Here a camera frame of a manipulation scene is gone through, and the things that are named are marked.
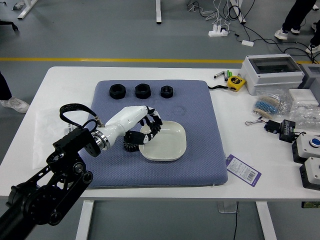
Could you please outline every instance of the person's leg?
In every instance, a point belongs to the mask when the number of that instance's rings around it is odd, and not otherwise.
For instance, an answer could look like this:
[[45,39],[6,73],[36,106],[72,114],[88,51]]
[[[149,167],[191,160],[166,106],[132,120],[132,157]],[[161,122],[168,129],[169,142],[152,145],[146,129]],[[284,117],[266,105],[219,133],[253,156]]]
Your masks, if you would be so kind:
[[299,30],[301,23],[312,10],[316,1],[317,0],[296,0],[282,24],[282,30],[290,31],[292,28]]
[[12,94],[5,77],[1,74],[0,71],[0,100],[9,100],[10,98],[12,98]]
[[308,54],[313,54],[320,52],[320,30],[317,31],[317,29],[320,29],[320,20],[315,24],[315,27],[312,27],[315,30],[313,38],[310,40],[309,47],[305,50]]
[[[320,29],[320,20],[316,23],[316,29]],[[320,45],[320,30],[315,31],[313,38],[311,38],[310,43],[314,46]]]
[[29,104],[16,97],[12,97],[5,77],[0,72],[0,104],[5,108],[12,108],[18,113],[25,114],[29,109]]

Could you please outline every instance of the white robotic hand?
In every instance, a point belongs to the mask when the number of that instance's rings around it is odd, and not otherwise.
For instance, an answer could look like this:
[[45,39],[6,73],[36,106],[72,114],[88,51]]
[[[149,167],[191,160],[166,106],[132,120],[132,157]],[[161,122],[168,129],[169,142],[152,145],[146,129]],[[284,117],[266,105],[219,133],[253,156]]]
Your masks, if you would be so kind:
[[[147,115],[153,118],[150,122]],[[144,134],[137,131],[130,131],[137,123],[150,127],[151,132]],[[157,111],[148,106],[127,106],[114,115],[104,127],[97,127],[91,134],[95,138],[100,149],[111,148],[118,136],[124,137],[124,147],[129,152],[137,150],[138,145],[147,144],[160,131],[162,121]]]

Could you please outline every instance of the gray floor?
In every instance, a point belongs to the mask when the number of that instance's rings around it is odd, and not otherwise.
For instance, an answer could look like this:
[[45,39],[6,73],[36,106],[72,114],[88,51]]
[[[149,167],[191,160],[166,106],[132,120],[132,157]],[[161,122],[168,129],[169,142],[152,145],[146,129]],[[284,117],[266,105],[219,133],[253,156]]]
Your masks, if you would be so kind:
[[[13,21],[19,28],[0,26],[0,70],[12,94],[31,103],[46,72],[53,66],[160,67],[160,68],[240,68],[246,55],[279,54],[275,44],[255,41],[254,47],[241,45],[234,32],[227,37],[208,37],[212,21],[198,12],[187,12],[187,0],[161,0],[162,21],[156,24],[155,0],[38,0],[23,20],[20,11],[12,11],[17,0],[0,3],[0,18]],[[204,10],[213,10],[212,1],[199,0]],[[222,0],[220,11],[225,3]],[[294,0],[255,1],[247,15],[246,26],[263,38],[275,40],[274,33]],[[252,1],[244,1],[246,13]],[[299,36],[290,41],[309,44],[311,23],[319,18],[312,11]],[[230,30],[238,40],[249,40],[238,21]],[[250,40],[259,39],[248,30]],[[303,55],[302,44],[283,43],[280,48],[291,55]],[[3,58],[15,58],[13,61]],[[166,62],[77,61],[75,59],[166,59]],[[293,56],[308,61],[306,56]],[[194,60],[192,63],[170,59]],[[218,60],[199,63],[198,60]],[[0,161],[4,158],[24,115],[0,107]],[[0,199],[0,214],[6,210]],[[269,203],[279,240],[318,239],[319,209],[301,209],[300,202]],[[58,226],[37,226],[28,239],[74,239],[82,203],[79,200]],[[220,214],[217,203],[210,201],[107,201],[95,205],[89,239],[232,239],[234,214]],[[264,239],[257,209],[253,202],[239,204],[236,239]]]

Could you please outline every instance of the blue button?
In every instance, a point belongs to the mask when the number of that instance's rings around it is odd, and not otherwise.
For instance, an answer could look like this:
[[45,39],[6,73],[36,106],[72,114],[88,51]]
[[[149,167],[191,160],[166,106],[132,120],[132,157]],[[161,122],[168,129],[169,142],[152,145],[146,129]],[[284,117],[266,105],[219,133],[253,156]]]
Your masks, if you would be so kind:
[[319,139],[313,138],[311,141],[312,141],[312,143],[313,143],[314,145],[320,146],[320,140],[319,140]]

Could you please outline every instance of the price tag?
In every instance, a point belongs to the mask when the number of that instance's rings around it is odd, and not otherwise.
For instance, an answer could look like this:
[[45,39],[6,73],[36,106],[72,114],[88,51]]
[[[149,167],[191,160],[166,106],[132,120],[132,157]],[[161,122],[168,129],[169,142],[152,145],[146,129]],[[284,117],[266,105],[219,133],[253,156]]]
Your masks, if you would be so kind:
[[233,155],[229,155],[225,160],[226,169],[232,173],[233,175],[237,176],[241,180],[245,181],[247,184],[251,185],[252,187],[256,186],[261,173],[252,168],[251,166],[245,164],[240,159],[236,158]]

